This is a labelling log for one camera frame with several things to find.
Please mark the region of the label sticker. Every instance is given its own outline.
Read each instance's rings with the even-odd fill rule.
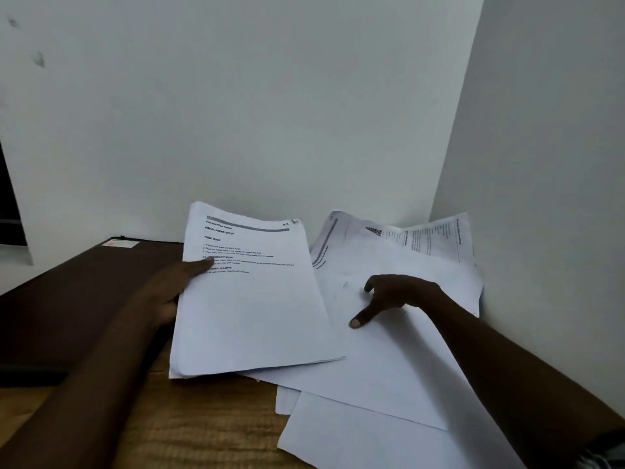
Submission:
[[[102,245],[105,247],[132,248],[138,243],[139,242],[135,242],[134,240],[111,239]]]

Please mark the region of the paper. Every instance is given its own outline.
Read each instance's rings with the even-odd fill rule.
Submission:
[[[331,256],[332,248],[341,247],[353,234],[362,231],[415,252],[475,265],[469,214],[466,212],[428,224],[400,229],[362,220],[341,211],[332,212],[324,222],[311,247],[312,265],[315,268],[324,266]]]
[[[194,203],[183,260],[215,265],[180,297],[172,377],[344,356],[317,287],[301,222],[266,222]]]
[[[111,239],[108,242],[102,244],[103,247],[119,247],[119,248],[132,248],[139,242],[135,240],[121,240],[121,239]]]
[[[303,392],[278,441],[317,469],[522,469],[494,421],[462,410],[449,433]]]
[[[345,344],[347,357],[244,375],[446,429],[448,421],[433,390],[433,376],[418,363],[432,355],[446,362],[457,378],[465,377],[430,319],[420,309],[406,307],[407,311],[386,311],[358,330],[350,329],[348,323],[371,300],[363,291],[368,277],[385,273],[439,283],[458,304],[477,314],[482,289],[479,273],[474,266],[401,249],[371,234],[362,236],[366,245],[360,240],[354,236],[335,248],[332,258],[316,271],[326,309]],[[341,264],[348,272],[338,271]]]
[[[300,394],[299,390],[278,385],[276,391],[276,413],[278,415],[292,414]]]

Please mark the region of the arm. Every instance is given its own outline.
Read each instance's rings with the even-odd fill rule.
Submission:
[[[371,304],[349,326],[358,328],[385,309],[420,307],[529,468],[570,469],[598,437],[625,428],[625,420],[597,397],[468,313],[437,284],[374,275],[364,286],[373,289]]]
[[[173,299],[212,265],[212,259],[176,263],[138,290],[90,355],[0,448],[0,467],[108,467],[147,347],[176,316]]]

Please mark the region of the forearm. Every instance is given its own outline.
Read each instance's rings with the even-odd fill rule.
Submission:
[[[584,388],[441,293],[422,306],[488,412],[528,467],[572,467],[625,421]]]
[[[158,326],[154,303],[133,300],[78,369],[0,449],[3,468],[106,467]]]

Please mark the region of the table surface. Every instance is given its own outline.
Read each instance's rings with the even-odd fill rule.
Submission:
[[[310,468],[276,448],[288,417],[276,415],[276,386],[238,375],[168,378],[169,343],[147,374],[113,467]],[[0,445],[52,388],[0,388]]]

